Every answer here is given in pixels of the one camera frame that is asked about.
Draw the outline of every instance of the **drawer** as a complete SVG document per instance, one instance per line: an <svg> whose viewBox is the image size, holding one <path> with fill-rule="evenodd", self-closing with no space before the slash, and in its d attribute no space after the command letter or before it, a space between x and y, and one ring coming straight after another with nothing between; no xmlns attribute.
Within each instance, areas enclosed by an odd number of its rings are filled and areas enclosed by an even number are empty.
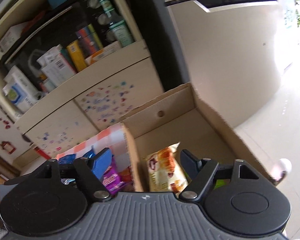
<svg viewBox="0 0 300 240"><path fill-rule="evenodd" d="M74 100L99 130L121 115L164 93L151 58L144 59L98 83Z"/></svg>
<svg viewBox="0 0 300 240"><path fill-rule="evenodd" d="M51 157L65 152L96 135L98 130L74 101L43 119L26 135Z"/></svg>

